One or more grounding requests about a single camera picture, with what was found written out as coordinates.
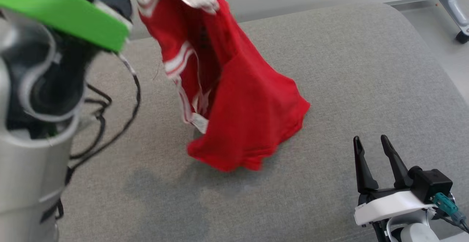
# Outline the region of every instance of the white floor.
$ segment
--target white floor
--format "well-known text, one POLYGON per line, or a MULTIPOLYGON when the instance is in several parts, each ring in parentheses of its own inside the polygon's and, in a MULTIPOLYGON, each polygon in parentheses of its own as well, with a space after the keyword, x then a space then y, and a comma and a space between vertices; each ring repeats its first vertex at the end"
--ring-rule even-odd
MULTIPOLYGON (((465 6, 469 6, 469 0, 464 2, 465 6)), ((394 8, 414 25, 469 103, 469 43, 462 45, 454 39, 460 29, 444 7, 438 0, 428 0, 394 8)))

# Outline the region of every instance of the black caster wheel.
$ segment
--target black caster wheel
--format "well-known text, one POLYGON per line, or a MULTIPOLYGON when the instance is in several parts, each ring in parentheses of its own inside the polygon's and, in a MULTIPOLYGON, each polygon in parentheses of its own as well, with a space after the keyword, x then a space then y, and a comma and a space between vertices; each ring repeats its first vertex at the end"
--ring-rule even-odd
POLYGON ((467 36, 466 34, 464 34, 462 31, 458 33, 458 35, 456 36, 456 40, 461 43, 461 44, 466 44, 467 41, 469 40, 469 36, 467 36))

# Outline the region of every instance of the white robot part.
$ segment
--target white robot part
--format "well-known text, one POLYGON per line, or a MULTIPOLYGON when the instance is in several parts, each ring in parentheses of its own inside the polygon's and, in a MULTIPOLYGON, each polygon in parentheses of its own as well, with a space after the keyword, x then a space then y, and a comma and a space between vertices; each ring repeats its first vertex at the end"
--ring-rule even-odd
POLYGON ((422 203, 411 191, 396 192, 356 207, 355 222, 361 226, 433 206, 422 203))
MULTIPOLYGON (((0 120, 7 115, 10 80, 0 59, 0 120)), ((0 124, 0 234, 2 241, 56 242, 56 205, 65 188, 79 117, 58 135, 32 140, 27 131, 0 124)))
POLYGON ((402 242, 439 242, 430 227, 421 223, 408 225, 400 233, 402 242))
POLYGON ((400 239, 402 242, 427 242, 427 240, 416 240, 418 238, 422 238, 419 234, 422 233, 422 231, 425 231, 425 233, 429 233, 428 235, 424 235, 424 237, 434 237, 436 236, 433 232, 433 230, 430 228, 429 221, 432 219, 434 214, 431 213, 430 210, 417 210, 411 213, 406 213, 402 215, 398 215, 395 217, 392 217, 386 224, 386 232, 389 237, 390 242, 399 242, 395 237, 392 236, 392 228, 397 226, 397 225, 407 225, 402 229, 402 232, 400 233, 400 239), (423 227, 414 227, 414 228, 407 228, 410 227, 413 224, 421 224, 426 226, 427 228, 423 227))

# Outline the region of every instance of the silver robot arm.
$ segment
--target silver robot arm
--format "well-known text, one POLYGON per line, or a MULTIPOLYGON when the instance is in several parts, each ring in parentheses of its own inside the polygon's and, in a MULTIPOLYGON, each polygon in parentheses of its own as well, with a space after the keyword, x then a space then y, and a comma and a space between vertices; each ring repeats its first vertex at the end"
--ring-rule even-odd
POLYGON ((26 89, 34 76, 54 59, 50 55, 55 54, 54 40, 44 26, 13 13, 4 11, 4 15, 10 15, 15 23, 2 51, 27 44, 45 45, 49 51, 39 54, 37 61, 22 60, 20 54, 0 57, 0 234, 5 242, 55 242, 55 215, 65 189, 80 103, 63 115, 41 115, 28 109, 30 104, 22 105, 21 101, 29 98, 31 89, 26 89), (15 70, 23 70, 23 77, 12 80, 15 70))
MULTIPOLYGON (((130 20, 130 0, 99 2, 130 20)), ((85 90, 89 65, 107 50, 0 7, 2 18, 10 28, 0 35, 0 240, 57 242, 62 192, 80 165, 129 128, 139 110, 139 80, 119 55, 137 86, 132 118, 109 142, 98 145, 100 135, 84 153, 71 156, 84 103, 101 105, 94 117, 104 132, 110 98, 86 99, 85 90)))
POLYGON ((373 226, 378 242, 438 242, 429 222, 439 219, 469 232, 466 216, 450 192, 452 180, 437 169, 414 166, 408 170, 387 136, 381 136, 381 143, 391 164, 394 188, 379 188, 366 163, 362 142, 358 136, 354 138, 360 193, 354 214, 357 225, 373 226))

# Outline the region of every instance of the gray cushion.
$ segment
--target gray cushion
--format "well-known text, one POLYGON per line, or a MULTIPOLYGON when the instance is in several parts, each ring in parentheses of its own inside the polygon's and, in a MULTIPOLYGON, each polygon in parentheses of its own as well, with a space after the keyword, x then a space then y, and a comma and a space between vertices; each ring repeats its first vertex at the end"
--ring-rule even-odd
MULTIPOLYGON (((185 125, 157 43, 125 51, 143 105, 130 131, 80 169, 63 196, 63 242, 376 241, 357 227, 352 139, 359 135, 380 187, 392 187, 380 144, 390 138, 410 168, 438 168, 468 211, 469 109, 412 25, 392 7, 360 4, 243 23, 253 43, 311 103, 304 128, 260 172, 222 173, 186 154, 185 125)), ((109 92, 108 135, 134 104, 116 58, 102 56, 90 82, 109 92)), ((93 132, 77 137, 76 150, 93 132)), ((458 229, 437 222, 441 238, 458 229)))

